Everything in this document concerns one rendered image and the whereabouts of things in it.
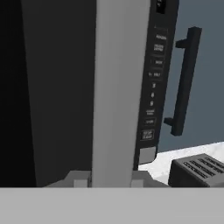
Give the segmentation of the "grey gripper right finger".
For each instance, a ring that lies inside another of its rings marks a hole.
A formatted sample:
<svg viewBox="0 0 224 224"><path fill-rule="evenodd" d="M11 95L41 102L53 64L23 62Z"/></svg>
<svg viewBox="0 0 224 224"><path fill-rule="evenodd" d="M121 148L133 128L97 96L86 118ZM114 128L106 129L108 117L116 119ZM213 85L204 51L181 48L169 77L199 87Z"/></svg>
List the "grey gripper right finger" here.
<svg viewBox="0 0 224 224"><path fill-rule="evenodd" d="M147 171L133 171L130 186L132 188L164 188L166 184L152 178Z"/></svg>

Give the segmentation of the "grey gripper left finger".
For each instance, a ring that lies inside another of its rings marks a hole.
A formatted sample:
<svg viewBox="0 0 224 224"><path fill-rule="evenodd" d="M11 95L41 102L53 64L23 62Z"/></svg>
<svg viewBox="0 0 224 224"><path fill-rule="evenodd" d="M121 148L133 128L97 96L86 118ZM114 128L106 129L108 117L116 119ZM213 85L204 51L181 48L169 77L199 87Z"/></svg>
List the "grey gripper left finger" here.
<svg viewBox="0 0 224 224"><path fill-rule="evenodd" d="M48 187L57 188L88 188L91 186L91 171L70 171L64 179L48 185Z"/></svg>

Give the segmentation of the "grey microwave door handle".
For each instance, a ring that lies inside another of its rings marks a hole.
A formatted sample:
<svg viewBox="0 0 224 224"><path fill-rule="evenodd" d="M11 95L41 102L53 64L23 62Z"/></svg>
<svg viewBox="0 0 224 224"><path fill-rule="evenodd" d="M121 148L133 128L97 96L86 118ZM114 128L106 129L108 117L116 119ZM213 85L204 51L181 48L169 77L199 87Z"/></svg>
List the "grey microwave door handle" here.
<svg viewBox="0 0 224 224"><path fill-rule="evenodd" d="M151 0L97 0L93 187L129 187Z"/></svg>

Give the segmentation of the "black microwave with button panel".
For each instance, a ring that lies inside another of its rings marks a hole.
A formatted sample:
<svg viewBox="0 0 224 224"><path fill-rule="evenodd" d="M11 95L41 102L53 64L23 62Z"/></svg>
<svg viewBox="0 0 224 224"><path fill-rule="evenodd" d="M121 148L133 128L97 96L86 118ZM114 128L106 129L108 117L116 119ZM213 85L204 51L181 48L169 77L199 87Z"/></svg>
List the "black microwave with button panel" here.
<svg viewBox="0 0 224 224"><path fill-rule="evenodd" d="M178 11L179 0L150 0L134 171L157 157Z"/></svg>

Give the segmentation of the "black microwave door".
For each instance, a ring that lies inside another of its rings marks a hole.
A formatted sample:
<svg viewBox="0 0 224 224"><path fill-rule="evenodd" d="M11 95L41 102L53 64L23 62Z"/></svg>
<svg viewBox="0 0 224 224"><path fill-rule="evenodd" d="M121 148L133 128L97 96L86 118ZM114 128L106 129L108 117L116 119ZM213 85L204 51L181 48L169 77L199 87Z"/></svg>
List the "black microwave door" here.
<svg viewBox="0 0 224 224"><path fill-rule="evenodd" d="M92 167L96 0L0 0L0 187Z"/></svg>

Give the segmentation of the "blue-grey cupboard door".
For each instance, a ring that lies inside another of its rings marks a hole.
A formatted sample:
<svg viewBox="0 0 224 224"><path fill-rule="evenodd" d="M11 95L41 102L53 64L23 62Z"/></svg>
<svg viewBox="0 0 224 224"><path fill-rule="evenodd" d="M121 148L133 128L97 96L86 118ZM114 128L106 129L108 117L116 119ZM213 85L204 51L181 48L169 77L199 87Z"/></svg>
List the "blue-grey cupboard door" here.
<svg viewBox="0 0 224 224"><path fill-rule="evenodd" d="M175 39L193 26L202 33L183 135L163 125L160 152L224 141L224 0L179 0Z"/></svg>

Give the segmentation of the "black toaster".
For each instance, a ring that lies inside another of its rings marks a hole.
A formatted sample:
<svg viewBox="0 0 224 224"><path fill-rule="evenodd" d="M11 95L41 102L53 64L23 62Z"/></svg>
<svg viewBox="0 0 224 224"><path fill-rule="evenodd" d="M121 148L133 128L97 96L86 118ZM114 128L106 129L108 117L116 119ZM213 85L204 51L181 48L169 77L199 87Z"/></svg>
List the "black toaster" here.
<svg viewBox="0 0 224 224"><path fill-rule="evenodd" d="M171 161L171 187L224 187L224 164L202 153Z"/></svg>

